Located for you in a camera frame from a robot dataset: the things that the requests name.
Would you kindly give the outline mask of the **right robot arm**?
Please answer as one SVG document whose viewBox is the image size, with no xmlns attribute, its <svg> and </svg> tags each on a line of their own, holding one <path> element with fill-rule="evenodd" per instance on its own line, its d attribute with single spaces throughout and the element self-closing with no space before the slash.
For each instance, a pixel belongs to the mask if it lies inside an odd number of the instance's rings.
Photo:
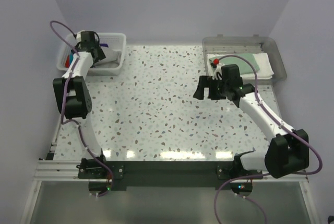
<svg viewBox="0 0 334 224">
<path fill-rule="evenodd" d="M 308 135 L 295 130 L 266 106 L 253 84 L 243 83 L 237 65 L 222 66 L 213 76 L 200 76 L 195 99 L 228 99 L 247 114 L 269 141 L 265 152 L 247 151 L 234 156 L 231 174 L 245 178 L 254 171 L 267 171 L 274 178 L 299 172 L 309 166 Z"/>
</svg>

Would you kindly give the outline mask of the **white towel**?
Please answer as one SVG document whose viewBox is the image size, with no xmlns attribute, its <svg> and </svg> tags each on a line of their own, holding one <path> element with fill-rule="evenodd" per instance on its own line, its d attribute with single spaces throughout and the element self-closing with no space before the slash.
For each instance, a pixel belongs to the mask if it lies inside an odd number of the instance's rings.
<svg viewBox="0 0 334 224">
<path fill-rule="evenodd" d="M 259 80 L 270 80 L 274 72 L 271 68 L 269 57 L 267 53 L 239 53 L 238 56 L 247 59 L 257 72 L 257 78 Z M 211 66 L 211 63 L 221 57 L 220 54 L 207 54 L 207 73 L 213 75 L 215 68 Z M 254 80 L 255 76 L 251 67 L 243 60 L 235 57 L 227 57 L 219 61 L 220 64 L 237 64 L 241 77 L 248 80 Z"/>
</svg>

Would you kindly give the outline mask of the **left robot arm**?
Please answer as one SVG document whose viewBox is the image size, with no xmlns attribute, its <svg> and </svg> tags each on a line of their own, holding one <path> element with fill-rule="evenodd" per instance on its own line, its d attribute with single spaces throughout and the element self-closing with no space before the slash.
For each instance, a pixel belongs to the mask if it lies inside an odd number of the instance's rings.
<svg viewBox="0 0 334 224">
<path fill-rule="evenodd" d="M 90 67 L 99 59 L 100 39 L 96 32 L 81 31 L 76 34 L 77 45 L 73 47 L 72 62 L 61 78 L 53 80 L 61 124 L 73 123 L 83 149 L 78 166 L 81 172 L 89 169 L 96 178 L 105 177 L 109 171 L 104 155 L 91 123 L 92 100 L 86 85 Z"/>
</svg>

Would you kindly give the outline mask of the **colourful striped towel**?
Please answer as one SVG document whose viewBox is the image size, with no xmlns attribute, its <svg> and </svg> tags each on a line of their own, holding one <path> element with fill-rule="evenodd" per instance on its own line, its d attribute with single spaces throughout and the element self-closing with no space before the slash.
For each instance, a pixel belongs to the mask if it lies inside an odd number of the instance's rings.
<svg viewBox="0 0 334 224">
<path fill-rule="evenodd" d="M 73 61 L 73 53 L 68 54 L 68 56 L 66 57 L 65 63 L 64 63 L 64 67 L 69 68 L 71 63 Z"/>
</svg>

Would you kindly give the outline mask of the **mint green towel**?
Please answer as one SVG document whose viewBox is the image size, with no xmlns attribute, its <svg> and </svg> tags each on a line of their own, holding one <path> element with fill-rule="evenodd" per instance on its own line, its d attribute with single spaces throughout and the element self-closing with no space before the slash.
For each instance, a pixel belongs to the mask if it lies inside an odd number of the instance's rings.
<svg viewBox="0 0 334 224">
<path fill-rule="evenodd" d="M 220 59 L 220 63 L 224 65 L 232 65 L 232 64 L 237 65 L 239 67 L 241 75 L 253 74 L 254 72 L 251 66 L 254 68 L 256 72 L 260 70 L 260 67 L 257 64 L 255 57 L 252 53 L 242 53 L 239 54 L 239 57 L 241 58 L 233 56 L 224 57 Z"/>
</svg>

